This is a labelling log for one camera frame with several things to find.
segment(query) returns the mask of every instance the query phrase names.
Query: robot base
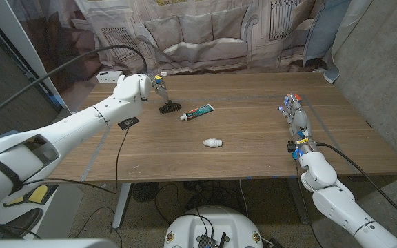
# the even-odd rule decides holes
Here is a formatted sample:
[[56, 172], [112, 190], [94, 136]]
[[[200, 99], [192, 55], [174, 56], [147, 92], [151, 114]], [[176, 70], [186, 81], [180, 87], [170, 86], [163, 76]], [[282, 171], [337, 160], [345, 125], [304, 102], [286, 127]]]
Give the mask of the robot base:
[[[228, 207], [210, 205], [198, 208], [201, 216], [206, 217], [214, 227], [213, 239], [220, 244], [223, 232], [226, 233], [224, 248], [263, 248], [260, 232], [246, 216]], [[186, 214], [197, 214], [191, 209]], [[206, 224], [207, 236], [212, 234], [211, 224]], [[168, 227], [164, 248], [199, 247], [200, 237], [205, 233], [205, 225], [197, 216], [180, 216]]]

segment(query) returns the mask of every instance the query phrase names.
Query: robotic arm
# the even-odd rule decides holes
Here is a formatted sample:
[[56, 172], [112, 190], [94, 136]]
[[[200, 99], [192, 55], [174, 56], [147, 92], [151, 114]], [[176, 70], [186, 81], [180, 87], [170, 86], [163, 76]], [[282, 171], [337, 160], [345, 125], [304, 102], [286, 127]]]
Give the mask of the robotic arm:
[[152, 89], [144, 74], [118, 79], [113, 95], [55, 124], [0, 138], [0, 202], [32, 191], [76, 146], [109, 125], [139, 115]]
[[338, 179], [335, 169], [326, 161], [312, 140], [312, 129], [297, 97], [285, 97], [286, 108], [279, 107], [290, 126], [293, 141], [288, 149], [301, 168], [304, 187], [313, 192], [316, 208], [346, 229], [363, 247], [395, 247], [397, 238], [359, 207], [353, 194]]

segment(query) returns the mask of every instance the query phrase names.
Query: power cord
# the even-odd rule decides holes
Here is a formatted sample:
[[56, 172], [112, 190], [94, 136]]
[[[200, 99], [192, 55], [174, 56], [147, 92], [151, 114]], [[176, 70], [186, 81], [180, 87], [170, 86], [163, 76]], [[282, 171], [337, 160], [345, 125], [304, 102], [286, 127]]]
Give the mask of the power cord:
[[29, 185], [32, 183], [39, 183], [39, 182], [48, 182], [48, 181], [57, 181], [57, 182], [67, 182], [67, 183], [77, 183], [77, 184], [81, 184], [81, 185], [86, 185], [86, 186], [90, 186], [90, 187], [94, 187], [96, 189], [100, 189], [103, 190], [105, 192], [111, 193], [111, 194], [115, 194], [116, 192], [112, 192], [108, 189], [104, 189], [102, 187], [90, 184], [90, 183], [86, 183], [86, 182], [81, 182], [81, 181], [76, 181], [76, 180], [69, 180], [69, 179], [60, 179], [60, 178], [44, 178], [44, 179], [38, 179], [38, 180], [33, 180], [30, 182], [26, 182], [23, 185]]
[[[112, 214], [114, 215], [114, 210], [113, 210], [111, 207], [100, 207], [100, 208], [96, 209], [96, 211], [94, 211], [94, 212], [90, 215], [90, 217], [88, 217], [88, 219], [86, 220], [86, 222], [83, 224], [81, 230], [74, 236], [75, 238], [78, 238], [78, 237], [79, 237], [79, 235], [80, 235], [80, 234], [82, 233], [82, 231], [85, 229], [85, 226], [88, 224], [88, 221], [90, 221], [90, 219], [93, 217], [93, 215], [95, 215], [95, 213], [98, 213], [99, 210], [101, 210], [101, 209], [108, 209], [108, 210], [110, 210], [110, 211], [112, 212]], [[121, 248], [122, 248], [122, 247], [123, 247], [122, 236], [118, 233], [118, 231], [117, 231], [116, 229], [112, 228], [112, 231], [115, 231], [116, 234], [117, 234], [117, 236], [118, 236], [119, 239], [121, 240]]]
[[[197, 211], [198, 216], [200, 216], [199, 209], [197, 207], [196, 207], [196, 211]], [[205, 235], [207, 236], [207, 228], [206, 228], [205, 221], [203, 220], [202, 216], [200, 216], [200, 219], [201, 219], [201, 222], [203, 222], [203, 225], [205, 226]]]
[[245, 202], [245, 209], [246, 209], [246, 217], [249, 218], [249, 213], [247, 212], [247, 204], [246, 204], [246, 198], [245, 195], [243, 193], [243, 188], [241, 187], [241, 179], [239, 180], [240, 183], [240, 191], [241, 191], [241, 195], [243, 196], [243, 201]]
[[154, 198], [154, 204], [156, 205], [157, 212], [160, 214], [160, 216], [162, 216], [162, 218], [165, 220], [165, 222], [166, 222], [167, 224], [171, 225], [171, 223], [169, 222], [169, 220], [162, 214], [162, 212], [161, 212], [160, 209], [159, 209], [159, 206], [157, 205], [157, 196], [159, 196], [159, 193], [161, 192], [162, 189], [164, 189], [165, 187], [168, 187], [168, 186], [174, 186], [174, 187], [176, 188], [177, 203], [179, 204], [180, 209], [181, 209], [182, 211], [184, 211], [183, 208], [182, 208], [182, 205], [180, 204], [180, 201], [179, 201], [179, 188], [178, 188], [177, 185], [175, 185], [174, 183], [168, 183], [168, 184], [164, 185], [162, 188], [159, 189], [159, 191], [157, 192], [156, 198]]
[[119, 181], [117, 180], [117, 167], [118, 167], [118, 164], [119, 164], [119, 154], [121, 153], [123, 143], [125, 142], [125, 139], [127, 138], [128, 130], [130, 130], [130, 128], [127, 128], [127, 132], [125, 133], [125, 136], [123, 137], [121, 146], [119, 148], [119, 151], [117, 152], [117, 157], [116, 157], [116, 193], [117, 193], [118, 188], [119, 188]]
[[101, 52], [101, 51], [104, 51], [104, 50], [113, 49], [113, 48], [127, 48], [127, 49], [132, 50], [133, 52], [136, 52], [136, 53], [142, 58], [142, 61], [143, 61], [143, 71], [144, 71], [146, 74], [148, 73], [148, 67], [147, 67], [145, 58], [143, 57], [143, 55], [142, 55], [138, 50], [136, 50], [136, 49], [134, 49], [134, 48], [132, 48], [132, 47], [130, 47], [130, 46], [127, 46], [127, 45], [110, 45], [110, 46], [108, 46], [108, 47], [98, 48], [98, 49], [95, 49], [95, 50], [86, 52], [85, 54], [81, 54], [81, 55], [77, 56], [76, 58], [74, 58], [74, 59], [72, 59], [72, 60], [70, 60], [70, 61], [68, 61], [68, 62], [66, 62], [66, 63], [64, 63], [64, 64], [62, 64], [62, 65], [60, 65], [60, 66], [58, 66], [57, 68], [51, 70], [50, 72], [48, 72], [48, 73], [45, 74], [44, 76], [42, 76], [42, 77], [38, 78], [37, 80], [31, 82], [29, 85], [25, 86], [24, 88], [22, 88], [21, 90], [19, 90], [17, 93], [15, 93], [15, 94], [13, 94], [11, 97], [9, 97], [7, 100], [5, 100], [4, 102], [2, 102], [2, 103], [0, 104], [0, 110], [1, 110], [3, 107], [5, 107], [6, 105], [8, 105], [9, 103], [11, 103], [13, 100], [15, 100], [18, 96], [22, 95], [24, 92], [26, 92], [27, 90], [29, 90], [31, 87], [35, 86], [36, 84], [38, 84], [38, 83], [44, 81], [45, 79], [47, 79], [47, 78], [49, 78], [49, 77], [55, 75], [57, 72], [62, 71], [63, 69], [67, 68], [69, 65], [72, 65], [73, 63], [75, 63], [76, 61], [82, 59], [83, 57], [85, 57], [85, 56], [87, 56], [87, 55], [91, 55], [91, 54], [97, 53], [97, 52]]
[[320, 240], [318, 239], [318, 237], [315, 234], [314, 227], [312, 226], [312, 221], [310, 220], [309, 211], [307, 210], [306, 200], [304, 199], [303, 190], [301, 189], [300, 173], [298, 171], [298, 163], [296, 162], [296, 160], [295, 160], [295, 168], [296, 168], [296, 181], [298, 182], [298, 188], [300, 189], [301, 198], [303, 199], [304, 210], [306, 211], [306, 214], [307, 214], [307, 219], [309, 221], [310, 229], [311, 229], [311, 231], [312, 231], [312, 233], [313, 233], [313, 235], [315, 237], [315, 240], [318, 243], [318, 245], [321, 248], [323, 248], [323, 246], [320, 243]]
[[206, 217], [201, 216], [201, 215], [199, 215], [199, 214], [182, 214], [182, 215], [180, 215], [179, 217], [181, 217], [181, 216], [196, 216], [196, 217], [202, 218], [202, 221], [203, 221], [203, 219], [205, 219], [207, 222], [210, 223], [211, 228], [212, 228], [211, 238], [214, 237], [214, 226], [213, 226], [213, 224], [211, 223], [211, 221], [208, 220]]
[[384, 191], [378, 187], [369, 177], [369, 175], [367, 175], [367, 173], [364, 172], [363, 169], [361, 169], [352, 159], [350, 159], [349, 157], [347, 157], [345, 154], [343, 154], [340, 150], [336, 149], [335, 147], [326, 144], [326, 143], [322, 143], [322, 142], [316, 142], [316, 146], [324, 146], [324, 147], [328, 147], [332, 150], [334, 150], [337, 154], [340, 154], [343, 158], [345, 158], [347, 161], [349, 161], [360, 173], [362, 173], [364, 175], [364, 177], [371, 183], [371, 185], [373, 185], [373, 187], [378, 190], [378, 192], [385, 198], [385, 200], [387, 200], [396, 210], [397, 210], [397, 204], [392, 201], [390, 199], [390, 197], [388, 197], [388, 195], [386, 195], [384, 193]]
[[[178, 188], [177, 185], [175, 185], [174, 183], [168, 183], [168, 184], [164, 185], [162, 188], [160, 188], [160, 189], [159, 189], [159, 192], [157, 192], [156, 198], [154, 199], [154, 204], [156, 205], [157, 212], [158, 212], [159, 215], [162, 217], [162, 219], [165, 220], [165, 222], [166, 222], [167, 224], [169, 224], [169, 225], [171, 225], [171, 222], [161, 213], [161, 211], [160, 211], [160, 209], [159, 209], [159, 206], [158, 206], [158, 204], [157, 204], [157, 196], [159, 195], [159, 193], [160, 193], [160, 191], [161, 191], [162, 189], [164, 189], [165, 187], [170, 186], [170, 185], [171, 185], [171, 186], [175, 186], [175, 188], [176, 188], [176, 194], [177, 194], [177, 203], [179, 204], [179, 207], [182, 209], [182, 211], [184, 211], [183, 208], [181, 207], [181, 204], [180, 204], [180, 201], [179, 201], [179, 188]], [[206, 224], [205, 224], [205, 221], [203, 221], [203, 219], [205, 219], [205, 220], [206, 220], [207, 222], [209, 222], [210, 225], [211, 225], [211, 228], [212, 228], [211, 238], [212, 238], [212, 237], [214, 236], [214, 226], [212, 225], [212, 223], [211, 223], [210, 220], [208, 220], [206, 217], [200, 215], [199, 210], [197, 209], [197, 207], [196, 207], [196, 211], [197, 211], [197, 214], [182, 214], [182, 215], [180, 215], [179, 217], [181, 217], [181, 216], [196, 216], [196, 217], [199, 217], [199, 218], [201, 219], [201, 221], [203, 222], [203, 225], [205, 226], [205, 235], [207, 236]]]
[[8, 229], [21, 230], [21, 231], [27, 232], [27, 233], [29, 233], [29, 234], [32, 234], [32, 235], [33, 235], [35, 238], [37, 238], [37, 239], [42, 239], [41, 237], [39, 237], [38, 234], [34, 233], [33, 231], [29, 231], [29, 230], [27, 230], [27, 229], [24, 229], [24, 228], [13, 227], [13, 226], [11, 226], [11, 225], [1, 225], [1, 226], [2, 226], [2, 227], [6, 227], [6, 228], [8, 228]]

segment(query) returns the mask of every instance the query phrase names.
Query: toothpaste tube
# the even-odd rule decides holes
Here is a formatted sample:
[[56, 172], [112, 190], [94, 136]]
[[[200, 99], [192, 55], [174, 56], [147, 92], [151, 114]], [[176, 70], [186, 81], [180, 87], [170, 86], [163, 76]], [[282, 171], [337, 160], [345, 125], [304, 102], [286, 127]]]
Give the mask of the toothpaste tube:
[[210, 104], [207, 104], [207, 105], [198, 107], [195, 110], [191, 110], [191, 111], [184, 113], [182, 116], [180, 116], [180, 119], [182, 121], [188, 121], [188, 120], [190, 120], [192, 118], [196, 118], [197, 116], [200, 116], [202, 114], [211, 112], [212, 110], [214, 110], [214, 108]]

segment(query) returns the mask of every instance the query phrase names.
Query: table leg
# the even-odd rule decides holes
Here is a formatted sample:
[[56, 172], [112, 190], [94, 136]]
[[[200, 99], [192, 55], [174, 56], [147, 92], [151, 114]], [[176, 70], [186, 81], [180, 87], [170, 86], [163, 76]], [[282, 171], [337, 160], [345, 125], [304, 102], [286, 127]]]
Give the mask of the table leg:
[[125, 213], [125, 206], [128, 201], [128, 194], [130, 193], [131, 183], [122, 183], [121, 194], [117, 201], [116, 212], [113, 218], [112, 227], [118, 229], [122, 225], [122, 217]]
[[288, 178], [286, 180], [289, 185], [292, 198], [294, 199], [298, 217], [300, 217], [300, 221], [303, 225], [307, 225], [309, 224], [309, 216], [307, 215], [306, 208], [304, 206], [303, 195], [301, 194], [300, 187], [298, 186], [299, 178]]

